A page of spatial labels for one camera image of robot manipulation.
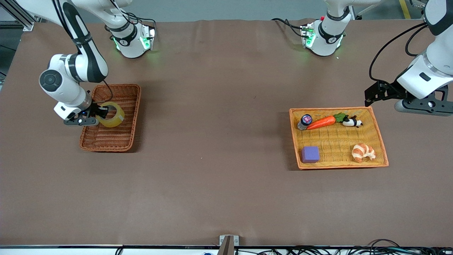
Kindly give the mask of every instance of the toy croissant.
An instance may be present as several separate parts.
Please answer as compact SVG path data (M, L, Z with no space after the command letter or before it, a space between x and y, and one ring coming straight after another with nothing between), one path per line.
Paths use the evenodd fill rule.
M370 160L375 159L376 152L374 151L373 147L368 146L364 143L359 143L354 146L354 149L352 150L352 156L354 157L355 161L362 163L364 157L369 157Z

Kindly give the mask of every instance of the small jar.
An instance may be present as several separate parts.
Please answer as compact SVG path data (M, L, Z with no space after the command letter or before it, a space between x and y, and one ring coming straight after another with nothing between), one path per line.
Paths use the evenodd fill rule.
M308 125L310 125L313 122L313 119L311 118L310 115L305 114L300 118L299 123L297 124L297 128L299 130L305 130L307 129Z

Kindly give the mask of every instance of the purple sponge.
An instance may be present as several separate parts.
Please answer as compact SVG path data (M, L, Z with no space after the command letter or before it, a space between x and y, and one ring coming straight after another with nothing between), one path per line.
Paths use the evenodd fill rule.
M302 163L316 163L319 161L319 149L317 146L305 146L302 148Z

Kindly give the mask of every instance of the tape roll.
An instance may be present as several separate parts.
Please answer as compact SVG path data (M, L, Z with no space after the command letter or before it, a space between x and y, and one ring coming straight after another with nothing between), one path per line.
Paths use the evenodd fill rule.
M121 107L117 103L114 103L114 102L105 102L105 103L101 104L101 107L106 107L106 106L108 106L109 108L114 107L116 109L115 116L113 116L113 118L110 118L110 119L103 119L99 116L96 116L96 119L107 128L114 128L114 127L120 125L124 120L123 109L121 109Z

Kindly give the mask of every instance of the gray floor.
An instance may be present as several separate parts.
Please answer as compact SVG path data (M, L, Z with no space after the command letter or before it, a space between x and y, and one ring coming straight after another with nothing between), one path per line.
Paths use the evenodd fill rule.
M363 9L364 7L355 7L357 13ZM155 19L157 22L270 20L272 18L300 20L325 15L326 4L322 0L135 0L125 10L133 12L139 17ZM412 18L421 17L420 11L411 6L409 6L409 11ZM87 11L80 10L80 13L86 23L100 22L97 17ZM0 8L0 20L4 20L4 18L5 11ZM363 15L363 19L404 19L404 15L398 0L386 0ZM21 30L0 29L0 45L15 49L21 35ZM1 72L8 73L13 57L14 51L0 47Z

